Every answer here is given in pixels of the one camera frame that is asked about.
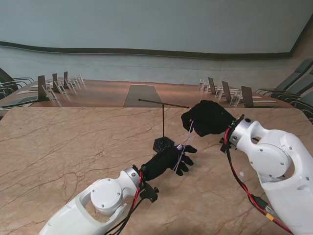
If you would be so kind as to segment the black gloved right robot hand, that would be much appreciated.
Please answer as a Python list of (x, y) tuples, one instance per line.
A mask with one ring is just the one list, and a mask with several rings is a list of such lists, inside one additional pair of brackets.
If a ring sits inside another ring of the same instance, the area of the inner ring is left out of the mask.
[(200, 137), (204, 137), (225, 132), (236, 119), (218, 103), (202, 100), (189, 111), (183, 113), (181, 120), (187, 131), (194, 130)]

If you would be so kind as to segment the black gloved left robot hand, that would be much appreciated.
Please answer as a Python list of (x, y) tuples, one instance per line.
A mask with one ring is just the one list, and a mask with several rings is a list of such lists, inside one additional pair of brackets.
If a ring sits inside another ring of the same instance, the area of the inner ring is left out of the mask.
[(153, 180), (163, 174), (167, 169), (171, 169), (178, 176), (182, 176), (189, 171), (188, 166), (194, 162), (185, 153), (196, 153), (197, 149), (190, 145), (171, 146), (164, 151), (154, 155), (147, 163), (141, 166), (143, 179), (145, 181)]

